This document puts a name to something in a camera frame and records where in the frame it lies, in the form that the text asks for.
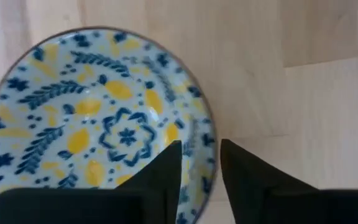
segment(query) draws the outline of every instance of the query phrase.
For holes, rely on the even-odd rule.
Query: ceramic plate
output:
[[[0,192],[113,189],[181,139],[177,221],[193,223],[211,191],[216,145],[190,75],[155,42],[119,29],[36,45],[0,83]]]

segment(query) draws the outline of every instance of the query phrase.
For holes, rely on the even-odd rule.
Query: wooden surface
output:
[[[358,187],[358,1],[0,0],[0,79],[31,45],[94,25],[182,58],[220,138],[315,187]],[[230,222],[219,173],[200,223]]]

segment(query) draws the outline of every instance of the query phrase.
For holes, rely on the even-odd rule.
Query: plate rim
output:
[[[184,69],[184,71],[186,72],[186,74],[188,75],[189,79],[193,82],[194,85],[197,86],[197,88],[199,89],[199,91],[201,92],[201,97],[203,99],[203,103],[204,106],[207,109],[207,114],[210,117],[211,121],[212,121],[212,130],[213,130],[213,136],[216,140],[215,145],[214,145],[214,157],[215,157],[215,161],[219,160],[219,141],[217,139],[218,133],[217,133],[217,129],[216,129],[216,122],[213,116],[213,112],[211,110],[211,106],[208,102],[208,99],[206,98],[203,90],[200,88],[200,84],[198,83],[197,78],[194,76],[194,74],[191,72],[191,70],[186,66],[185,63],[183,63],[183,61],[177,57],[171,50],[168,50],[166,47],[162,46],[160,43],[158,43],[156,40],[153,40],[151,38],[148,38],[146,36],[144,36],[143,34],[137,33],[135,31],[132,30],[128,30],[128,29],[123,29],[123,28],[118,28],[118,27],[114,27],[114,26],[84,26],[84,27],[77,27],[77,28],[72,28],[72,29],[68,29],[68,30],[64,30],[61,32],[57,32],[53,35],[50,35],[44,39],[42,39],[41,41],[37,42],[36,44],[32,45],[28,50],[26,50],[25,52],[21,53],[21,56],[19,58],[17,58],[12,65],[7,69],[7,71],[5,72],[5,74],[2,76],[2,78],[0,79],[0,90],[2,88],[2,85],[6,82],[9,74],[13,71],[13,69],[22,61],[22,59],[27,56],[32,50],[34,50],[36,47],[46,43],[47,41],[56,38],[56,37],[60,37],[60,36],[64,36],[67,34],[71,34],[74,32],[80,32],[80,31],[84,31],[84,30],[110,30],[110,31],[118,31],[118,32],[125,32],[128,33],[130,35],[136,36],[140,39],[146,40],[147,42],[150,42],[151,44],[154,44],[155,46],[157,46],[159,49],[163,50],[164,52],[166,52],[167,54],[169,54],[175,61],[177,61],[180,66],[182,67],[182,69]],[[212,179],[211,179],[211,191],[209,192],[209,194],[206,196],[206,198],[204,199],[203,203],[201,204],[201,208],[197,211],[196,216],[193,219],[193,223],[196,223],[200,217],[201,214],[204,212],[213,192],[214,192],[214,187],[215,187],[215,181],[216,181],[216,176],[217,176],[217,171],[218,171],[218,167],[219,167],[219,163],[215,162],[214,165],[214,169],[213,169],[213,173],[212,173]]]

